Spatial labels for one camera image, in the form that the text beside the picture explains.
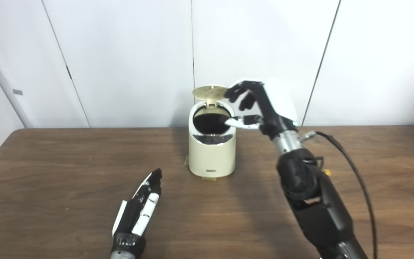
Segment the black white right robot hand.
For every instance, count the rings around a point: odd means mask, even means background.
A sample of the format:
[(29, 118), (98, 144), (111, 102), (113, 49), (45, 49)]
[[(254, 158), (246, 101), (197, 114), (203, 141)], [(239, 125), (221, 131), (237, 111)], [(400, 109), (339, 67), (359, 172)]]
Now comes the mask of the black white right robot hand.
[(239, 110), (250, 110), (255, 104), (261, 111), (260, 131), (271, 140), (285, 131), (297, 131), (297, 112), (283, 83), (276, 79), (265, 81), (241, 80), (229, 87), (223, 97), (236, 102), (241, 95)]

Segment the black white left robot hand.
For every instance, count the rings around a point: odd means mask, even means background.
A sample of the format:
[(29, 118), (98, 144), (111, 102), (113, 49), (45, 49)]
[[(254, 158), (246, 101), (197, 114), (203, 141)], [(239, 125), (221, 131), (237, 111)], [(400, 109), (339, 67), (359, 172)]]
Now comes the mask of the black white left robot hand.
[(148, 223), (161, 196), (162, 170), (157, 168), (141, 182), (133, 197), (122, 201), (113, 225), (112, 259), (140, 259), (146, 247)]

